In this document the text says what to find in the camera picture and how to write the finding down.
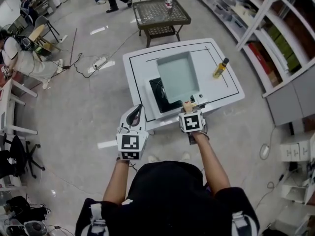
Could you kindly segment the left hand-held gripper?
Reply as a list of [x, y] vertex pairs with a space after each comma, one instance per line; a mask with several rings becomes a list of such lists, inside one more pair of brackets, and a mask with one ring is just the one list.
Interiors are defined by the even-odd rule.
[[131, 107], [122, 115], [120, 128], [116, 134], [121, 160], [140, 160], [142, 158], [149, 137], [149, 133], [145, 129], [145, 108], [142, 104]]

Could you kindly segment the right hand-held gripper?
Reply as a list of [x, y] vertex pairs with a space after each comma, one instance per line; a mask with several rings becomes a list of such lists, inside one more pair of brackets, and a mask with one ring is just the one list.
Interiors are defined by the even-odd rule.
[[197, 108], [194, 112], [186, 113], [184, 108], [179, 113], [180, 129], [184, 133], [202, 131], [206, 125], [203, 117], [202, 108]]

